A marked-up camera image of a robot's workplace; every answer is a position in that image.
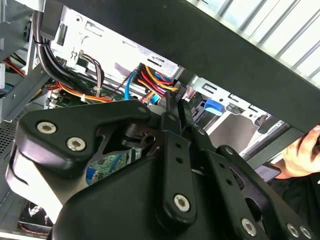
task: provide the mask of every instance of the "blue latch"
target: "blue latch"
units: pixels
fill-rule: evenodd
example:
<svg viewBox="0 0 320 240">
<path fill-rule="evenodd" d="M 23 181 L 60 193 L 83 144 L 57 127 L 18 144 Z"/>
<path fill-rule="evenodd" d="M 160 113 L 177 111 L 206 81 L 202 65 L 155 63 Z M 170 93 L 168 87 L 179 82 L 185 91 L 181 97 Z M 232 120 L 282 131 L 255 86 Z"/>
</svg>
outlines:
<svg viewBox="0 0 320 240">
<path fill-rule="evenodd" d="M 217 116 L 221 116 L 224 110 L 224 106 L 221 103 L 213 101 L 212 99 L 208 99 L 205 102 L 204 110 Z"/>
</svg>

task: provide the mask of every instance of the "green circuit board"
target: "green circuit board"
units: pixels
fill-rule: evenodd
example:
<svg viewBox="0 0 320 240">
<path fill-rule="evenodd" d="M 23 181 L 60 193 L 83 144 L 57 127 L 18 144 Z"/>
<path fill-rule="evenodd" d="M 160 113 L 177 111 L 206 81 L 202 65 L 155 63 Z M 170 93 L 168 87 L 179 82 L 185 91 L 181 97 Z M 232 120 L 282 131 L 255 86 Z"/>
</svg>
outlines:
<svg viewBox="0 0 320 240">
<path fill-rule="evenodd" d="M 101 92 L 102 92 L 102 96 L 103 94 L 106 94 L 112 97 L 116 101 L 123 100 L 122 96 L 113 94 L 113 93 L 110 94 L 111 92 L 108 90 L 103 89 Z M 86 103 L 82 102 L 78 96 L 74 96 L 63 90 L 61 90 L 59 93 L 60 93 L 60 96 L 56 99 L 56 104 L 55 104 L 56 107 L 58 108 L 86 105 Z M 139 148 L 134 148 L 134 151 L 135 151 L 135 159 L 139 159 L 141 156 L 142 150 Z M 113 172 L 126 166 L 128 162 L 128 158 L 129 158 L 129 153 L 124 153 L 120 157 L 118 157 L 118 155 L 110 155 L 96 162 L 91 163 L 88 167 L 96 170 L 95 178 L 98 178 L 98 179 L 94 179 L 93 183 L 104 177 L 107 177 Z"/>
</svg>

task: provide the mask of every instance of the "screw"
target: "screw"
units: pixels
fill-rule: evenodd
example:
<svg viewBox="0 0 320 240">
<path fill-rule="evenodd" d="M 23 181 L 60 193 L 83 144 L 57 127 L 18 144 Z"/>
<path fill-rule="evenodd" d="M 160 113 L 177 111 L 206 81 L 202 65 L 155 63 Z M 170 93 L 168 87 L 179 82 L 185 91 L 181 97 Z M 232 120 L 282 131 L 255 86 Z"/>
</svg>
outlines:
<svg viewBox="0 0 320 240">
<path fill-rule="evenodd" d="M 300 230 L 308 239 L 312 238 L 310 232 L 304 226 L 300 226 Z"/>
<path fill-rule="evenodd" d="M 69 149 L 75 152 L 80 152 L 86 148 L 86 142 L 79 137 L 71 137 L 66 141 L 66 145 Z"/>
<path fill-rule="evenodd" d="M 230 148 L 225 148 L 225 151 L 230 154 L 230 155 L 233 155 L 234 153 L 232 152 L 232 150 Z"/>
<path fill-rule="evenodd" d="M 202 128 L 198 128 L 198 132 L 199 132 L 201 135 L 206 135 L 205 130 L 203 130 Z"/>
<path fill-rule="evenodd" d="M 143 113 L 146 113 L 146 112 L 147 112 L 147 110 L 146 110 L 144 107 L 142 107 L 142 106 L 138 107 L 138 110 L 139 110 L 140 112 L 143 112 Z"/>
<path fill-rule="evenodd" d="M 173 200 L 174 200 L 174 204 L 178 207 L 178 209 L 181 212 L 186 213 L 189 211 L 190 203 L 185 196 L 183 196 L 181 194 L 177 194 L 174 196 Z"/>
<path fill-rule="evenodd" d="M 289 232 L 290 232 L 294 237 L 296 237 L 296 238 L 299 237 L 299 232 L 297 231 L 297 229 L 296 229 L 294 226 L 292 226 L 291 223 L 288 223 L 288 224 L 286 225 L 286 227 L 288 228 Z"/>
<path fill-rule="evenodd" d="M 176 120 L 176 118 L 175 118 L 174 116 L 170 115 L 170 114 L 169 114 L 169 118 L 170 118 L 172 121 L 175 121 L 175 120 Z"/>
<path fill-rule="evenodd" d="M 252 237 L 254 237 L 255 235 L 257 235 L 257 230 L 255 228 L 255 226 L 252 224 L 251 221 L 249 221 L 246 218 L 243 218 L 241 220 L 241 224 L 242 227 L 244 228 L 244 230 Z"/>
<path fill-rule="evenodd" d="M 57 131 L 57 127 L 53 123 L 48 121 L 42 121 L 38 123 L 36 129 L 38 129 L 38 131 L 43 134 L 53 134 Z"/>
</svg>

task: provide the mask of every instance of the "cable tie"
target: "cable tie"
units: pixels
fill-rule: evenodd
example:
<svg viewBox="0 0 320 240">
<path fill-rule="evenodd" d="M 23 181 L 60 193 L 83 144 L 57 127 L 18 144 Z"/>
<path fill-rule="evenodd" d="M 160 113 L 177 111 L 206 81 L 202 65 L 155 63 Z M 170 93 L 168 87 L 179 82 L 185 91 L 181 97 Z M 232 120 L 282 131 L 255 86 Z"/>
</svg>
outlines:
<svg viewBox="0 0 320 240">
<path fill-rule="evenodd" d="M 86 102 L 86 95 L 85 94 L 82 94 L 81 101 L 84 102 L 84 103 Z"/>
<path fill-rule="evenodd" d="M 41 47 L 46 47 L 46 46 L 50 45 L 49 41 L 48 42 L 38 42 L 38 41 L 36 41 L 35 36 L 33 36 L 33 41 L 34 41 L 35 44 L 37 44 L 37 45 L 39 45 Z"/>
</svg>

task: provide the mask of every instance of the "person's hand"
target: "person's hand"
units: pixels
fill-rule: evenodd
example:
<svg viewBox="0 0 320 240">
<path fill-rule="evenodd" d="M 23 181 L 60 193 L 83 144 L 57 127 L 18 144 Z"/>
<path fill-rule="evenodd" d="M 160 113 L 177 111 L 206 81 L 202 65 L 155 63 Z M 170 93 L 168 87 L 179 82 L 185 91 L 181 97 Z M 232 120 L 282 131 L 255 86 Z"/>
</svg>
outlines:
<svg viewBox="0 0 320 240">
<path fill-rule="evenodd" d="M 320 125 L 307 136 L 301 137 L 282 151 L 284 163 L 277 164 L 282 176 L 277 178 L 303 177 L 320 172 Z"/>
</svg>

